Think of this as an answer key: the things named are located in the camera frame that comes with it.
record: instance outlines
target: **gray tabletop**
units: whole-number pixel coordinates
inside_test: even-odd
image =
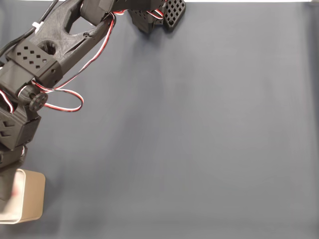
[[[47,5],[1,0],[1,45]],[[316,11],[189,3],[173,34],[150,37],[119,16],[68,86],[84,108],[40,112],[23,168],[46,176],[42,218],[0,238],[318,238]]]

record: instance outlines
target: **cable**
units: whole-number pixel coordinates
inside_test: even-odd
[[[39,19],[39,23],[41,23],[42,21],[44,21],[48,15],[50,14],[50,12],[53,10],[54,6],[59,2],[59,0],[54,0],[51,5],[49,6],[49,8],[45,11],[45,13],[43,14],[43,16]],[[6,51],[8,51],[11,47],[15,46],[17,43],[19,43],[21,40],[26,39],[27,37],[31,36],[32,33],[34,33],[34,31],[36,30],[35,27],[31,28],[29,31],[27,31],[25,34],[21,35],[20,37],[16,38],[15,40],[9,42],[7,45],[5,45],[3,48],[0,49],[0,57],[2,57]]]
[[[2,90],[0,90],[0,94],[2,95],[4,101],[7,103],[7,105],[10,108],[10,113],[12,114],[14,112],[14,107],[13,104],[11,103],[11,101],[9,100],[8,96],[6,96],[5,92],[3,92]]]
[[[110,35],[111,35],[111,32],[113,30],[113,27],[114,27],[114,24],[115,24],[115,16],[114,14],[110,13],[110,15],[113,17],[111,23],[110,23],[110,28],[106,34],[106,37],[103,41],[103,44],[101,46],[101,48],[99,49],[99,51],[95,54],[95,56],[89,60],[83,67],[82,69],[77,73],[75,74],[72,78],[70,78],[69,80],[67,80],[66,82],[64,82],[62,85],[59,85],[57,87],[54,87],[54,88],[46,88],[44,86],[42,86],[41,84],[37,83],[35,80],[32,80],[32,84],[36,85],[37,87],[39,87],[41,89],[42,92],[45,92],[45,93],[50,93],[50,92],[53,92],[53,91],[57,91],[57,92],[65,92],[65,93],[69,93],[71,95],[74,95],[76,96],[80,101],[81,101],[81,105],[76,107],[76,108],[73,108],[73,109],[69,109],[69,108],[64,108],[64,107],[59,107],[59,106],[55,106],[55,105],[52,105],[52,104],[48,104],[46,103],[44,106],[47,107],[47,108],[50,108],[50,109],[54,109],[54,110],[57,110],[57,111],[62,111],[62,112],[77,112],[79,111],[83,104],[84,104],[84,99],[83,97],[75,92],[75,91],[72,91],[72,90],[66,90],[66,89],[61,89],[62,87],[64,87],[65,85],[67,85],[68,83],[70,83],[72,80],[74,80],[81,72],[83,72],[92,62],[94,62],[101,54],[102,52],[104,51],[108,41],[109,41],[109,38],[110,38]]]
[[[114,11],[113,13],[116,14],[116,15],[124,15],[124,12],[126,10],[122,10],[122,11]]]
[[[154,13],[151,13],[150,11],[146,11],[148,14],[152,15],[153,17],[155,17],[158,20],[162,20],[164,18],[164,13],[162,13],[160,10],[156,9],[154,10],[158,15],[160,16],[156,16]]]
[[[41,89],[42,92],[45,92],[45,93],[50,93],[52,91],[65,92],[65,93],[69,93],[69,94],[77,97],[81,101],[81,105],[80,106],[78,106],[76,108],[72,108],[72,109],[45,103],[44,106],[47,107],[47,108],[54,109],[56,111],[62,111],[62,112],[77,112],[77,111],[79,111],[82,108],[82,106],[84,104],[83,97],[79,93],[77,93],[75,91],[66,90],[66,89],[59,90],[59,89],[55,89],[55,88],[53,88],[53,89],[52,88],[46,88],[46,87],[42,86],[41,84],[37,83],[35,80],[32,80],[31,82],[32,82],[33,85],[38,86]]]
[[[125,12],[126,10],[122,10],[122,11],[114,11],[113,13],[114,14],[116,14],[116,15],[124,15],[124,12]],[[159,16],[156,16],[155,14],[153,14],[153,13],[151,13],[150,11],[146,11],[148,14],[150,14],[150,15],[152,15],[153,17],[155,17],[156,19],[159,19],[159,20],[162,20],[163,18],[164,18],[164,14],[160,11],[160,10],[158,10],[158,9],[156,9],[156,10],[154,10]]]

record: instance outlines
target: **white cable tie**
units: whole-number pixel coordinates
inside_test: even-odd
[[[43,24],[43,21],[41,23],[37,23],[37,22],[32,23],[32,26],[34,26],[36,28],[35,34],[37,34],[37,32],[39,31],[42,24]]]

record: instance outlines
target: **black robotic arm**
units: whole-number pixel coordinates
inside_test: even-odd
[[[40,21],[45,20],[39,26],[0,50],[0,57],[6,53],[7,59],[6,64],[0,65],[0,212],[10,199],[15,171],[27,153],[26,144],[39,125],[41,117],[37,111],[50,107],[46,103],[47,93],[73,94],[62,87],[96,60],[103,48],[74,77],[55,85],[104,37],[106,45],[116,23],[115,15],[128,9],[133,24],[141,31],[150,33],[156,25],[172,31],[186,7],[183,0],[66,0],[50,14],[56,2],[43,15]],[[95,27],[69,34],[79,17]],[[36,34],[28,39],[34,31]]]

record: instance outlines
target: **round hole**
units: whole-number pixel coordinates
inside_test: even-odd
[[[54,42],[52,42],[52,41],[44,41],[44,42],[39,44],[39,47],[41,48],[41,50],[45,51],[46,53],[48,53],[49,55],[52,55],[52,56],[56,52],[56,46],[55,46]]]

